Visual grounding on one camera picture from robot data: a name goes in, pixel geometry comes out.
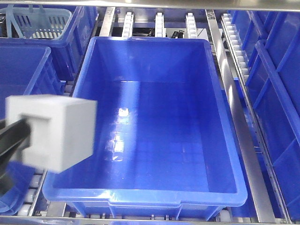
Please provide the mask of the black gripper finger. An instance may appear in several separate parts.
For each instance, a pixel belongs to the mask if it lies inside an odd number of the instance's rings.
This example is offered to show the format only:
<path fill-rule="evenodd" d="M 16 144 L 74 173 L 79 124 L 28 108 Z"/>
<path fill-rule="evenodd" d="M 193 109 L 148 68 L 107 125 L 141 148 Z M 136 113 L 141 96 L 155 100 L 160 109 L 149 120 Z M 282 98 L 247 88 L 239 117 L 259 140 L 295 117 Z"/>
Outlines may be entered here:
<path fill-rule="evenodd" d="M 31 134 L 30 125 L 26 119 L 18 120 L 10 125 L 6 120 L 0 120 L 0 163 L 7 164 L 19 146 Z"/>

